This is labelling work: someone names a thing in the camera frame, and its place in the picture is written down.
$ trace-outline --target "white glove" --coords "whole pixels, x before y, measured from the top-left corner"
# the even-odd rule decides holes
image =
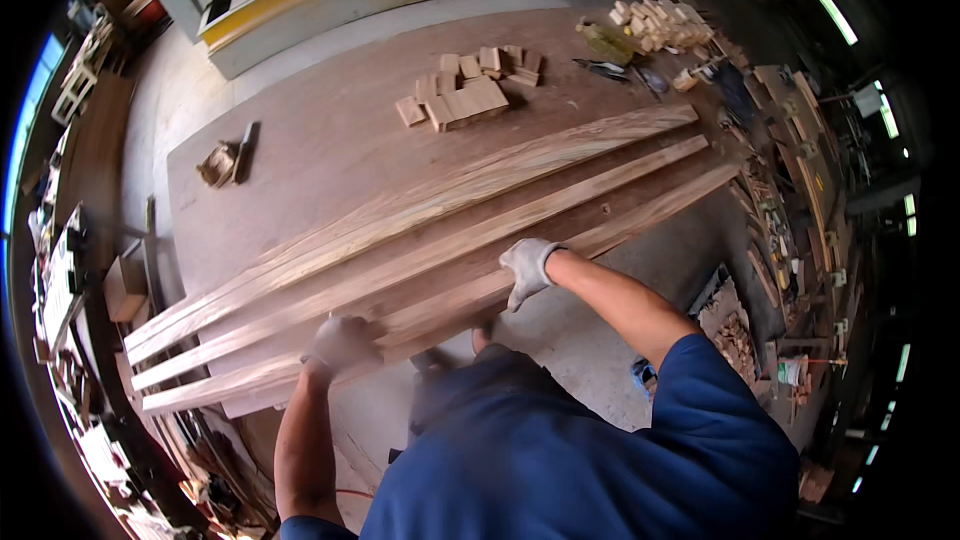
[[[507,300],[510,313],[516,313],[526,299],[553,286],[545,266],[547,257],[558,248],[566,246],[540,237],[524,237],[500,255],[500,267],[512,271],[516,280]]]
[[[374,344],[377,331],[363,317],[330,317],[324,321],[313,341],[300,356],[300,362],[316,360],[336,375],[366,361],[383,362]]]

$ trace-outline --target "person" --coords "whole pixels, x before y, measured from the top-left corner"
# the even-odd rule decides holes
[[[649,360],[652,425],[607,423],[530,356],[475,330],[474,364],[423,376],[413,442],[361,538],[751,538],[789,524],[797,451],[689,318],[558,243],[522,239],[500,264],[515,278],[511,311],[559,286]],[[305,355],[274,456],[283,540],[356,537],[337,508],[328,391],[337,372],[377,357],[373,335],[361,318],[331,317]]]

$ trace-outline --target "concrete floor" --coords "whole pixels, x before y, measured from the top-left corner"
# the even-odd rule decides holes
[[[240,102],[270,85],[330,56],[353,48],[358,38],[371,42],[444,21],[488,13],[565,6],[608,6],[613,0],[431,0],[363,18],[276,54],[232,81],[206,59],[204,44],[191,44],[172,26],[134,64],[137,79],[126,130],[123,165],[123,214],[142,225],[144,201],[157,200],[160,274],[168,304],[184,297],[173,248],[166,180],[166,157],[181,142]],[[752,0],[697,0],[711,9],[725,30],[756,63],[796,62],[797,53],[779,33],[776,18]],[[653,230],[624,243],[599,261],[624,271],[686,309],[714,269],[725,261],[750,314],[754,336],[765,340],[780,331],[760,282],[745,257],[749,242],[743,211],[726,191],[714,192]],[[628,367],[633,352],[592,310],[558,288],[530,299],[516,314],[501,313],[494,339],[530,354],[546,366],[573,396],[606,421],[624,430],[650,425],[650,403],[636,389]],[[469,335],[440,346],[465,363]],[[338,487],[376,490],[389,449],[406,443],[414,369],[409,362],[363,378],[331,398],[338,454]],[[772,404],[786,421],[783,401]],[[801,449],[812,435],[816,408],[808,422],[786,427]],[[273,447],[282,414],[267,409],[238,424],[246,448],[259,469],[272,474]],[[343,498],[348,526],[359,531],[365,498]]]

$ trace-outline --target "blue t-shirt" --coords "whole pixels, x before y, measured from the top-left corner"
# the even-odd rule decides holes
[[[777,535],[800,467],[784,432],[700,334],[658,373],[652,426],[633,433],[550,392],[474,396],[390,465],[361,538]],[[355,537],[307,516],[280,535]]]

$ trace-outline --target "cardboard box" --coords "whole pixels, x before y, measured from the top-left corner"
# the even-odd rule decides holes
[[[128,322],[147,300],[147,275],[143,263],[117,257],[103,278],[103,299],[110,321]]]

